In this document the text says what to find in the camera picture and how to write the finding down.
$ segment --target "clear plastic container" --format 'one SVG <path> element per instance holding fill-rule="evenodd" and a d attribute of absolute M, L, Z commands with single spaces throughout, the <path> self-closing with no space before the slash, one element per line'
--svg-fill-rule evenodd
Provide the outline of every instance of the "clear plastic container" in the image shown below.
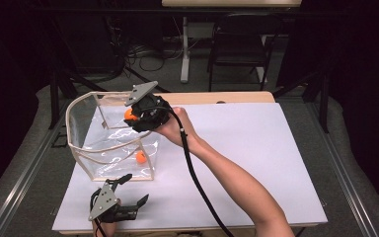
<path fill-rule="evenodd" d="M 123 121 L 131 92 L 90 92 L 66 111 L 67 141 L 92 181 L 153 180 L 160 135 L 136 132 Z"/>

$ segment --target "human arm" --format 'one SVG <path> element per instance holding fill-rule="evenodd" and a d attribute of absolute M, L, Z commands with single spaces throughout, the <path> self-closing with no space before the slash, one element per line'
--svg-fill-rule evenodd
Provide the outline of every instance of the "human arm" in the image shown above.
<path fill-rule="evenodd" d="M 174 108 L 180 119 L 189 145 L 189 152 L 200 159 L 214 174 L 232 200 L 253 220 L 257 236 L 293 236 L 284 212 L 266 188 L 246 170 L 232 162 L 195 131 L 183 108 Z M 174 117 L 155 131 L 173 143 L 183 146 L 180 128 Z"/>

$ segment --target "desk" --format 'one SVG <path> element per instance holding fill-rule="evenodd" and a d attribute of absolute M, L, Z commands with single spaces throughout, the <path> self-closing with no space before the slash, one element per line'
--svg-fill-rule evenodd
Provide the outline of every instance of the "desk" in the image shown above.
<path fill-rule="evenodd" d="M 201 137 L 260 180 L 278 201 L 290 225 L 313 226 L 328 221 L 282 109 L 271 93 L 159 95 L 171 105 L 185 107 Z M 218 101 L 226 104 L 215 104 Z M 118 231 L 218 228 L 190 178 L 183 149 L 162 138 L 154 181 L 128 182 L 115 191 L 125 205 L 135 204 L 149 194 L 137 219 L 120 222 Z M 195 157 L 192 162 L 222 221 L 229 228 L 252 227 L 251 219 L 227 196 L 208 168 Z M 91 233 L 87 219 L 90 196 L 101 185 L 91 182 L 76 165 L 52 229 L 62 234 Z"/>
<path fill-rule="evenodd" d="M 162 0 L 164 7 L 208 7 L 208 8 L 291 8 L 300 7 L 301 0 Z M 200 26 L 205 33 L 205 28 L 211 26 Z M 189 53 L 189 23 L 187 17 L 183 22 L 183 67 L 181 71 L 181 82 L 189 81 L 190 53 Z M 257 68 L 258 75 L 263 75 L 264 69 Z"/>

